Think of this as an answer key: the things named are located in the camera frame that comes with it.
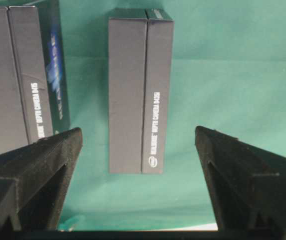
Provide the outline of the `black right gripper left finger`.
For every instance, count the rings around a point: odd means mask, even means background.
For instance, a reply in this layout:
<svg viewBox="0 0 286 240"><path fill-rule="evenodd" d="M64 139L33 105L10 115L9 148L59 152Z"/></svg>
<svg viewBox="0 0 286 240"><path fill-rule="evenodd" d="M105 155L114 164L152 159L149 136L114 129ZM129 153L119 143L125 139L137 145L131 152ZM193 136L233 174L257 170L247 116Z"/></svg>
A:
<svg viewBox="0 0 286 240"><path fill-rule="evenodd" d="M82 145L76 127L0 154L0 235L57 229Z"/></svg>

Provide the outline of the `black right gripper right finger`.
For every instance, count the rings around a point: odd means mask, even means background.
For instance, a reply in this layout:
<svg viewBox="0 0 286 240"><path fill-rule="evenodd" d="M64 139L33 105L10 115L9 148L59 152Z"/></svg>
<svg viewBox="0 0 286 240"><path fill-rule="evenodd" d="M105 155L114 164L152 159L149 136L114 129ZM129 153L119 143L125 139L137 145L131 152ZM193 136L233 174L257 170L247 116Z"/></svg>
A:
<svg viewBox="0 0 286 240"><path fill-rule="evenodd" d="M220 230L286 233L286 157L203 126L195 146Z"/></svg>

